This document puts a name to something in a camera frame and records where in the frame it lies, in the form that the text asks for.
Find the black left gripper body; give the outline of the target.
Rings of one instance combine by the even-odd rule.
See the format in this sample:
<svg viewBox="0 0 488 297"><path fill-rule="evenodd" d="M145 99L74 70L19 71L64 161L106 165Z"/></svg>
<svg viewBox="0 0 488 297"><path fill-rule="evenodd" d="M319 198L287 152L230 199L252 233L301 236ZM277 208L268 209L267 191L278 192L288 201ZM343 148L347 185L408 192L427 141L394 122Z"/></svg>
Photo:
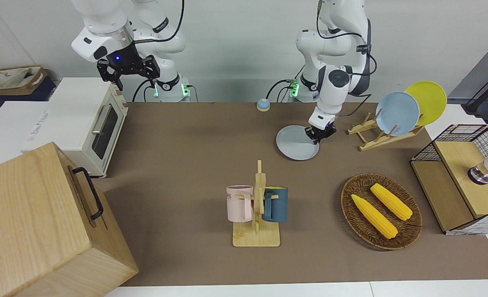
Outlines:
<svg viewBox="0 0 488 297"><path fill-rule="evenodd" d="M310 135L332 135L337 132L337 129L334 125L334 122L329 122L325 128L319 129L318 127L315 126L310 126L309 128L309 133Z"/></svg>

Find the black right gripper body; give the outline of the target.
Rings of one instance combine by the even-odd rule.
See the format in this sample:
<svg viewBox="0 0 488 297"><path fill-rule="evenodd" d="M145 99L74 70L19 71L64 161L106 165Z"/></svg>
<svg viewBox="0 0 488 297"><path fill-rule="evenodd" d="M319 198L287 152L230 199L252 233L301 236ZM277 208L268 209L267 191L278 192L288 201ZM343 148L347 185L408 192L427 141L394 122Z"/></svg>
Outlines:
<svg viewBox="0 0 488 297"><path fill-rule="evenodd" d="M112 52L105 46L101 46L101 56L106 57L106 61L101 59L101 71L107 71L109 67L119 71L143 71L144 64L137 52L134 42L127 47Z"/></svg>

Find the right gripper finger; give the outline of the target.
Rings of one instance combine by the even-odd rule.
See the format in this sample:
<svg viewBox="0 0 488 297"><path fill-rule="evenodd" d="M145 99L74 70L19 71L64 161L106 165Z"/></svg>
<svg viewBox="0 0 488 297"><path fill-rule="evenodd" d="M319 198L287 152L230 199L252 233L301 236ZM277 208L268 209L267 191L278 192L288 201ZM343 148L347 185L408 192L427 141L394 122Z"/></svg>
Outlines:
<svg viewBox="0 0 488 297"><path fill-rule="evenodd" d="M122 70L118 70L116 66L112 65L108 60L98 60L97 69L104 82L111 82L115 84L120 91L123 91L123 83L120 81Z"/></svg>
<svg viewBox="0 0 488 297"><path fill-rule="evenodd" d="M158 79L161 70L155 57L140 57L141 66L139 67L139 75L148 79L150 82Z"/></svg>

